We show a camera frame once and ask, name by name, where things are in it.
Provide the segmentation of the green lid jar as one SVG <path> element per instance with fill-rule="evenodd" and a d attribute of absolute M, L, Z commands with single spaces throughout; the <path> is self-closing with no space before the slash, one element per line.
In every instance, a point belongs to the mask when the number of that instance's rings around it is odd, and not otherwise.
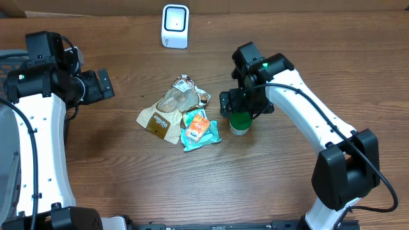
<path fill-rule="evenodd" d="M 245 135 L 252 125 L 252 118 L 248 112 L 235 112 L 229 119 L 229 129 L 237 136 Z"/>

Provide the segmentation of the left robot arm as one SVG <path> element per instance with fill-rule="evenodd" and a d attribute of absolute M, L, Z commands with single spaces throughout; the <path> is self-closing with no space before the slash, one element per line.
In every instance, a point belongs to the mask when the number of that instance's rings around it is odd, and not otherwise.
<path fill-rule="evenodd" d="M 22 64 L 8 72 L 3 105 L 19 134 L 20 182 L 17 216 L 3 229 L 102 229 L 92 208 L 79 208 L 66 169 L 68 109 L 112 98 L 106 70 L 82 71 L 80 50 L 58 33 L 26 35 Z"/>

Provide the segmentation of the teal tissue pack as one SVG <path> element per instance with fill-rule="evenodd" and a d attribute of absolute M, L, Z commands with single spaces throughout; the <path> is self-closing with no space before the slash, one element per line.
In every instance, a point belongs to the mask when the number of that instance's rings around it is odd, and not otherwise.
<path fill-rule="evenodd" d="M 216 120 L 210 122 L 209 129 L 203 134 L 198 142 L 194 142 L 192 139 L 188 138 L 185 135 L 185 129 L 181 129 L 181 142 L 184 145 L 184 151 L 186 152 L 199 149 L 205 145 L 219 143 L 221 141 L 222 139 L 219 135 Z"/>

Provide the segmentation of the orange snack packet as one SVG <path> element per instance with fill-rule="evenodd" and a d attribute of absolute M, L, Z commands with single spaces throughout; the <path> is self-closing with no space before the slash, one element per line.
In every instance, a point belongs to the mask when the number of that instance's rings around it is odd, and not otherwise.
<path fill-rule="evenodd" d="M 194 142 L 198 142 L 209 127 L 210 121 L 207 118 L 197 114 L 186 129 L 185 136 Z"/>

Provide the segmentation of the grey plastic mesh basket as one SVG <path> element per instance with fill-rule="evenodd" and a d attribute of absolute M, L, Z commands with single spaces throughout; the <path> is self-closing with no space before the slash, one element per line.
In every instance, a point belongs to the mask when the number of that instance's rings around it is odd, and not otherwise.
<path fill-rule="evenodd" d="M 20 187 L 19 128 L 13 110 L 1 104 L 1 223 L 17 218 Z"/>

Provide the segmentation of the brown clear snack bag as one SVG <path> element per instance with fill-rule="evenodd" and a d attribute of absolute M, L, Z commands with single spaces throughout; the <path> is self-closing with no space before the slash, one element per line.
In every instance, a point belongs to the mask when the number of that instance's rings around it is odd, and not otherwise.
<path fill-rule="evenodd" d="M 139 113 L 136 122 L 157 137 L 177 144 L 183 114 L 204 107 L 210 99 L 209 93 L 198 88 L 188 75 L 181 74 L 159 101 Z"/>

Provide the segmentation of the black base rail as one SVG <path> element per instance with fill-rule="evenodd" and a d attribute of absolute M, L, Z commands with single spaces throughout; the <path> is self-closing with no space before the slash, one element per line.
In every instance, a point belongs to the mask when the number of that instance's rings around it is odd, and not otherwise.
<path fill-rule="evenodd" d="M 273 220 L 271 223 L 243 223 L 243 224 L 189 224 L 165 225 L 149 222 L 136 224 L 125 215 L 127 229 L 137 230 L 297 230 L 308 229 L 306 223 L 299 220 Z"/>

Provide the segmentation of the white barcode scanner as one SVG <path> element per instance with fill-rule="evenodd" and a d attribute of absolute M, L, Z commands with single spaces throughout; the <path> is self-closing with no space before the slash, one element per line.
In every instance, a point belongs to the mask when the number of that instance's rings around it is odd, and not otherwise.
<path fill-rule="evenodd" d="M 171 49 L 188 47 L 190 12 L 182 4 L 167 4 L 162 10 L 162 45 Z"/>

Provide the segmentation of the small green white packet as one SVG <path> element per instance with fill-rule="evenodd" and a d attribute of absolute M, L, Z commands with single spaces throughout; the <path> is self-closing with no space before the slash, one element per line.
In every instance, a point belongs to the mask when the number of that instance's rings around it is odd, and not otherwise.
<path fill-rule="evenodd" d="M 200 115 L 203 118 L 207 118 L 206 112 L 203 108 L 194 109 L 192 111 L 186 112 L 185 114 L 183 114 L 182 117 L 183 123 L 186 128 L 192 123 L 196 115 Z"/>

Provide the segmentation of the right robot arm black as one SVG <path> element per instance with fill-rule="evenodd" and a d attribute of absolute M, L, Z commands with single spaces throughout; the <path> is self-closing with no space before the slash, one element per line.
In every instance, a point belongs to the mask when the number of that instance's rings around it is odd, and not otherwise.
<path fill-rule="evenodd" d="M 356 131 L 314 95 L 282 54 L 261 55 L 252 42 L 232 55 L 238 87 L 220 93 L 220 114 L 229 129 L 244 135 L 260 114 L 283 110 L 309 141 L 317 161 L 311 179 L 317 199 L 296 220 L 275 220 L 273 229 L 359 229 L 344 221 L 349 210 L 380 184 L 378 139 L 369 129 Z"/>

